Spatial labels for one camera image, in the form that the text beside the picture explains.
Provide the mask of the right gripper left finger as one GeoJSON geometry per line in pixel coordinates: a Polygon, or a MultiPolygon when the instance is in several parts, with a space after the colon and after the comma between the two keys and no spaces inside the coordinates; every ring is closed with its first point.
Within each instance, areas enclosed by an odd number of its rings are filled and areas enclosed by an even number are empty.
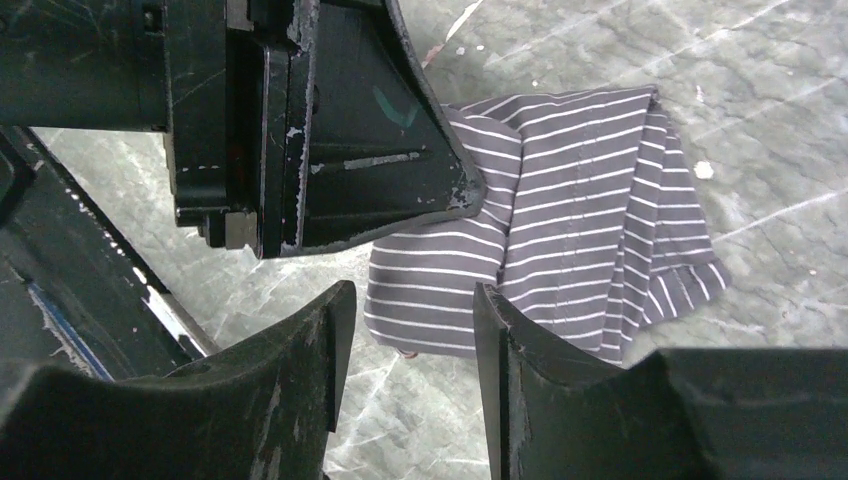
{"type": "Polygon", "coordinates": [[[356,322],[342,280],[167,376],[106,381],[1,365],[5,479],[321,479],[356,322]]]}

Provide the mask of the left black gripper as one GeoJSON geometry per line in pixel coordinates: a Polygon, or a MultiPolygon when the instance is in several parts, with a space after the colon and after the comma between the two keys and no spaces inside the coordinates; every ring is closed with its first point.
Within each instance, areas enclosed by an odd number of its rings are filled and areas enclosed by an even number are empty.
{"type": "Polygon", "coordinates": [[[176,221],[303,247],[314,1],[5,1],[5,126],[160,132],[176,221]]]}

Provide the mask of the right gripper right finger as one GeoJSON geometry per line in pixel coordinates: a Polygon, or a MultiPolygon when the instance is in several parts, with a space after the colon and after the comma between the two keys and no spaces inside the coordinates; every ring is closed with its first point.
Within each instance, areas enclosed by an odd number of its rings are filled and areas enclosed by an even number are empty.
{"type": "Polygon", "coordinates": [[[623,369],[492,286],[473,320],[495,479],[843,479],[843,349],[660,349],[623,369]]]}

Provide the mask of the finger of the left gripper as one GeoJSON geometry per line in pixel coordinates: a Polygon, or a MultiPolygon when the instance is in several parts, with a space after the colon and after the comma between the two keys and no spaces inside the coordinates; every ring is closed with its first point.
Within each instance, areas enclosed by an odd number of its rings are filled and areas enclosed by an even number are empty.
{"type": "Polygon", "coordinates": [[[484,181],[395,1],[261,5],[261,255],[477,214],[484,181]]]}

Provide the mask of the grey striped underwear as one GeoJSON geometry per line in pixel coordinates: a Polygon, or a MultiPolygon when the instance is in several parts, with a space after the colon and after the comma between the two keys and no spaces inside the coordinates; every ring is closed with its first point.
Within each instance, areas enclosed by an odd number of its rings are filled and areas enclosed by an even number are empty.
{"type": "Polygon", "coordinates": [[[484,204],[374,243],[364,322],[379,344],[472,357],[485,283],[617,365],[640,329],[728,288],[655,86],[513,94],[445,113],[484,177],[484,204]]]}

